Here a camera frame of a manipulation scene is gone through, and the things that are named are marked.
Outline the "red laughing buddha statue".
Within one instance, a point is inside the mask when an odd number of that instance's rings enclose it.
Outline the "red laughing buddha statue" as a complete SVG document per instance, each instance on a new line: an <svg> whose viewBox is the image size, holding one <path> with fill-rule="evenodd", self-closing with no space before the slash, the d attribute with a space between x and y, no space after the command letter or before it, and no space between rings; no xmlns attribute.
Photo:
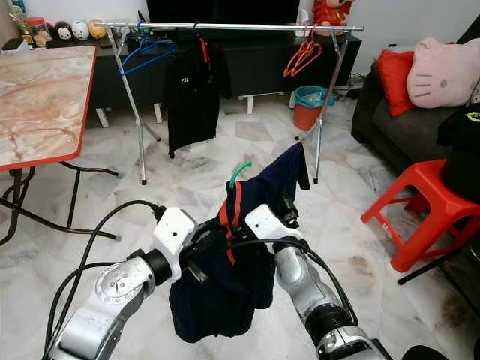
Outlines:
<svg viewBox="0 0 480 360"><path fill-rule="evenodd" d="M314 0L313 21L322 26L343 26L356 0Z"/></svg>

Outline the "black round basket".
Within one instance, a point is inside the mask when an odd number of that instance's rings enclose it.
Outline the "black round basket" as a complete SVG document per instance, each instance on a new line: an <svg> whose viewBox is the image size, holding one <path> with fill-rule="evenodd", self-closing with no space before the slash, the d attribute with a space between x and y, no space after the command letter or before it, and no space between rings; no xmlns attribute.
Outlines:
<svg viewBox="0 0 480 360"><path fill-rule="evenodd" d="M453 148L443 162L441 181L452 194L480 205L480 151Z"/></svg>

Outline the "black FSL polo shirt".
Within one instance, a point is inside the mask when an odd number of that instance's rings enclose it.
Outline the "black FSL polo shirt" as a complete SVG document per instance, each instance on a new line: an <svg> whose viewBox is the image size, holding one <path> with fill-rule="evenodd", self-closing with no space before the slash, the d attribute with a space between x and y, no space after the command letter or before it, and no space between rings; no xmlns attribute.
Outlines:
<svg viewBox="0 0 480 360"><path fill-rule="evenodd" d="M216 137L220 99L231 94L222 46L196 35L182 50L166 68L163 90L172 159L180 148Z"/></svg>

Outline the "black shirt green print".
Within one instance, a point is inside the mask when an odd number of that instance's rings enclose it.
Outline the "black shirt green print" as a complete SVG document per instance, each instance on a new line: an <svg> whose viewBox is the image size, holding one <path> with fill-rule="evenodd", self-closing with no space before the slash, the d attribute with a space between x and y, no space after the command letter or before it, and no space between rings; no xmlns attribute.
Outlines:
<svg viewBox="0 0 480 360"><path fill-rule="evenodd" d="M448 148L447 159L480 164L480 105L460 107L443 120L436 131L436 144Z"/></svg>

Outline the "navy polo shirt red collar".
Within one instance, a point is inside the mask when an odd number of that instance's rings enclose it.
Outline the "navy polo shirt red collar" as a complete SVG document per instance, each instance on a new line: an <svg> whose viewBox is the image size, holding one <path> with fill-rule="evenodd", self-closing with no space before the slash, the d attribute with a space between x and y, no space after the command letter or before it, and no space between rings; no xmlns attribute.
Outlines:
<svg viewBox="0 0 480 360"><path fill-rule="evenodd" d="M225 231L229 277L201 284L183 274L171 286L170 305L175 332L195 343L210 335L233 337L251 327L257 309L270 308L275 283L275 258L266 244L242 244L238 236L247 213L267 205L278 216L281 197L296 198L298 189L309 190L305 149L299 142L275 158L259 175L237 181L212 220L213 231Z"/></svg>

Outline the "green plastic hanger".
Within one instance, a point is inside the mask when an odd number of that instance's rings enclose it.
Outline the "green plastic hanger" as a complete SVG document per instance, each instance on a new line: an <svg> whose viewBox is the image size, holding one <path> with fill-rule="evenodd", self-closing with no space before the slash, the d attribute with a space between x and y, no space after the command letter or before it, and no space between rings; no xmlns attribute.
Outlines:
<svg viewBox="0 0 480 360"><path fill-rule="evenodd" d="M237 178L244 170L246 170L247 168L250 168L251 165L253 164L250 161L247 161L247 162L244 162L236 170L234 170L233 173L231 174L231 177L229 178L229 181L227 182L227 187L231 190L236 189Z"/></svg>

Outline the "blue plastic hanger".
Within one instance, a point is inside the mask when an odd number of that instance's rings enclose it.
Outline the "blue plastic hanger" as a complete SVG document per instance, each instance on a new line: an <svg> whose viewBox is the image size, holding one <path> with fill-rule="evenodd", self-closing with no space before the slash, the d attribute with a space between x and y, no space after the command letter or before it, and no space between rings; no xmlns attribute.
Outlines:
<svg viewBox="0 0 480 360"><path fill-rule="evenodd" d="M142 26L143 21L140 20L134 27L135 34L139 35L138 46L134 50L129 52L127 58L118 67L118 73L122 76L137 71L140 68L144 68L146 65L150 65L159 59L166 58L177 52L177 45L169 39L151 39L146 31L146 28ZM154 58L148 59L143 63L127 68L127 63L131 58L137 55L150 55L154 54Z"/></svg>

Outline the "marble folding table red edge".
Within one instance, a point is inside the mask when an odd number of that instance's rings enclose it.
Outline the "marble folding table red edge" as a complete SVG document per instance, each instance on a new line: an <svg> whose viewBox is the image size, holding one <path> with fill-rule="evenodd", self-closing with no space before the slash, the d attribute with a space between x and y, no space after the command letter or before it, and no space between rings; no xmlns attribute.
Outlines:
<svg viewBox="0 0 480 360"><path fill-rule="evenodd" d="M10 173L10 194L0 196L11 212L13 236L20 216L77 236L116 236L103 230L74 229L24 209L35 168L61 164L74 172L67 219L73 220L81 175L92 168L72 164L81 155L87 106L97 59L96 46L4 52L1 55L0 170Z"/></svg>

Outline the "red lidded jar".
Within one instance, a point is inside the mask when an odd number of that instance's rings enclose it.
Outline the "red lidded jar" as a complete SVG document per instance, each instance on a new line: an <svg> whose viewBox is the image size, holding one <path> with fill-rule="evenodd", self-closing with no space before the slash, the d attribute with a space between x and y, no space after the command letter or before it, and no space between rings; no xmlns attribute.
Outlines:
<svg viewBox="0 0 480 360"><path fill-rule="evenodd" d="M46 48L48 41L51 41L50 31L42 16L30 16L26 18L26 25L31 32L34 47Z"/></svg>

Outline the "black flat television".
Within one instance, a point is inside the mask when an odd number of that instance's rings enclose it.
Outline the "black flat television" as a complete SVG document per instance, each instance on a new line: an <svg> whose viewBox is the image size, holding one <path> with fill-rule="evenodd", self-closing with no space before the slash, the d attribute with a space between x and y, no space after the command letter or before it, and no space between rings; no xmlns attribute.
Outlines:
<svg viewBox="0 0 480 360"><path fill-rule="evenodd" d="M151 22L286 25L301 0L146 0Z"/></svg>

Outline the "red cushion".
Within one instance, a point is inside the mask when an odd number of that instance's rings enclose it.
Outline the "red cushion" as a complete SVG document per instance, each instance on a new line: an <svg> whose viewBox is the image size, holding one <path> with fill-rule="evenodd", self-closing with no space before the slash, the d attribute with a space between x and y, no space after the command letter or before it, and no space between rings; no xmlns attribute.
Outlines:
<svg viewBox="0 0 480 360"><path fill-rule="evenodd" d="M401 116L416 107L407 91L407 77L413 66L414 55L412 50L383 50L376 61L391 117Z"/></svg>

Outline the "black TV cabinet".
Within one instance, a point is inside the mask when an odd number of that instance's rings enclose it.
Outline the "black TV cabinet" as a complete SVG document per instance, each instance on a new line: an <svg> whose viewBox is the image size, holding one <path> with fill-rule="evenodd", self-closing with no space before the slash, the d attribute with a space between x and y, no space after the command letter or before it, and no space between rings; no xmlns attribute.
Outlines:
<svg viewBox="0 0 480 360"><path fill-rule="evenodd" d="M127 74L127 81L129 81L137 106L161 105L162 109L166 110L167 117L167 109L164 106L166 68L178 54L183 52L182 44L187 44L194 39L196 37L174 42L177 45L175 54L158 59L154 63ZM229 97L223 98L233 98L237 95L291 92L299 86L327 86L338 61L338 55L334 52L332 42L328 38L317 37L316 41L322 45L321 55L312 59L304 69L298 70L291 76L286 76L284 70L295 52L301 47L302 39L295 39L291 35L254 39L217 40L213 37L205 37L205 39L222 46L227 58L231 94ZM137 46L136 43L120 45L121 62ZM127 68L133 68L153 58L153 52L150 55L135 55L127 63Z"/></svg>

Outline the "pink cat face cushion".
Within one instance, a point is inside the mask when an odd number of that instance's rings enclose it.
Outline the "pink cat face cushion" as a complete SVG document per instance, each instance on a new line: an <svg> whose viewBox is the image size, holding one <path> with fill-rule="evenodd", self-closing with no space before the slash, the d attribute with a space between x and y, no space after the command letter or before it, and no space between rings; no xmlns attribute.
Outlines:
<svg viewBox="0 0 480 360"><path fill-rule="evenodd" d="M466 105L480 81L480 38L464 44L421 39L407 76L411 102L422 109Z"/></svg>

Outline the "white pink tissue box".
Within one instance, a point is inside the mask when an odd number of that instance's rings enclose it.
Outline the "white pink tissue box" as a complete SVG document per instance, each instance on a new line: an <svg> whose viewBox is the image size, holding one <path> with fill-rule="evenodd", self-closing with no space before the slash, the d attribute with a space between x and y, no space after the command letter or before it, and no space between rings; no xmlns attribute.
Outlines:
<svg viewBox="0 0 480 360"><path fill-rule="evenodd" d="M304 38L308 36L309 27L312 25L311 17L311 11L305 9L298 9L297 24L299 26L299 29L294 31L295 37Z"/></svg>

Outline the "silver metal clothes rack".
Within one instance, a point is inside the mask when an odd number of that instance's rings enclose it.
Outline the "silver metal clothes rack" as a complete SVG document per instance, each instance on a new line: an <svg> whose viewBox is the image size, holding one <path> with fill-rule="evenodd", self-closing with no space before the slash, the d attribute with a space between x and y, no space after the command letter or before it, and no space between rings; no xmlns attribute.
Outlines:
<svg viewBox="0 0 480 360"><path fill-rule="evenodd" d="M343 32L344 38L349 37L349 33L359 33L365 30L364 26L357 25L340 25L340 26L319 26L319 25L263 25L263 24L223 24L223 23L203 23L203 22L104 22L104 21L94 21L94 25L104 27L107 30L107 40L111 45L111 49L114 52L114 59L118 65L118 75L122 79L124 91L127 93L127 99L131 109L133 110L133 115L135 118L135 131L137 133L138 139L138 151L139 151L139 171L140 171L140 181L141 185L147 185L148 178L146 174L146 154L145 151L147 146L144 141L144 133L154 135L155 138L159 136L150 128L145 127L142 124L142 118L140 116L140 111L137 109L137 104L135 103L133 90L129 85L127 78L127 70L124 69L122 61L119 58L120 51L118 49L116 37L114 37L111 30L113 28L118 29L127 29L129 32L141 28L151 28L151 29L218 29L218 30L229 30L229 31L281 31L281 32L295 32L295 31L327 31L331 34L334 44L334 51L338 55L338 61L336 62L334 71L331 76L331 81L327 85L326 99L322 101L322 110L319 114L316 124L319 126L319 129L316 130L316 150L315 150L315 167L314 167L314 177L313 182L315 185L318 185L321 175L321 148L323 144L323 116L325 116L327 107L329 107L329 100L332 99L332 94L334 92L334 87L336 86L337 79L339 77L340 69L345 59L347 48L349 48L349 41L344 40L342 43L337 41L337 33Z"/></svg>

